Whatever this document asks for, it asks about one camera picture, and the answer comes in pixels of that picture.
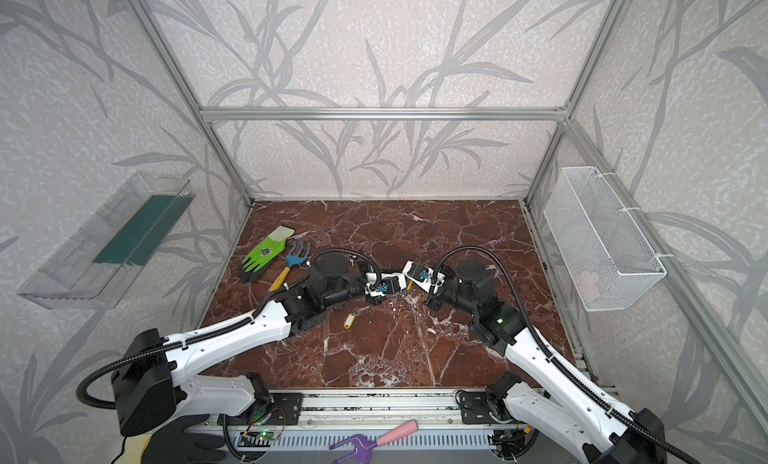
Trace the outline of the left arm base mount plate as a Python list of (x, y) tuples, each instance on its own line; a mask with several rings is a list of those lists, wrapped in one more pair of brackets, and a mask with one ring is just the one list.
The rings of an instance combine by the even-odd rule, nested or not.
[(258, 398), (246, 412), (249, 425), (296, 426), (302, 410), (304, 395), (299, 392), (279, 392), (269, 398)]

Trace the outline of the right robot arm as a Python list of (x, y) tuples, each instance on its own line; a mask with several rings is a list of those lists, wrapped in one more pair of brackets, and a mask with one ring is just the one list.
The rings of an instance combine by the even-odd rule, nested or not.
[(461, 262), (435, 274), (409, 262), (407, 278), (427, 293), (427, 305), (448, 305), (468, 314), (484, 344), (530, 376), (539, 395), (519, 377), (505, 377), (490, 391), (495, 408), (546, 435), (580, 463), (665, 463), (661, 421), (649, 410), (633, 411), (605, 392), (558, 353), (518, 308), (499, 298), (494, 278), (480, 261)]

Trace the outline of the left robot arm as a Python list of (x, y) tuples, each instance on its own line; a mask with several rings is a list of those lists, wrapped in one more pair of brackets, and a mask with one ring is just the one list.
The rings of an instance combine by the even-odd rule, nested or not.
[(331, 308), (360, 299), (378, 305), (405, 286), (401, 273), (385, 273), (365, 259), (358, 264), (352, 270), (349, 254), (327, 252), (311, 262), (304, 278), (270, 292), (255, 310), (170, 336), (157, 329), (137, 335), (108, 372), (121, 435), (154, 431), (182, 416), (240, 416), (252, 408), (258, 395), (253, 379), (207, 377), (204, 371), (301, 334)]

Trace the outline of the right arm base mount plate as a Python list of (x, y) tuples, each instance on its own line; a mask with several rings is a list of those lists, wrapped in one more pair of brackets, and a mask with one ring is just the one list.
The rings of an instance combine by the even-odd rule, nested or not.
[(501, 409), (498, 401), (489, 398), (485, 391), (467, 391), (459, 389), (454, 393), (454, 400), (461, 414), (463, 424), (507, 424), (512, 417)]

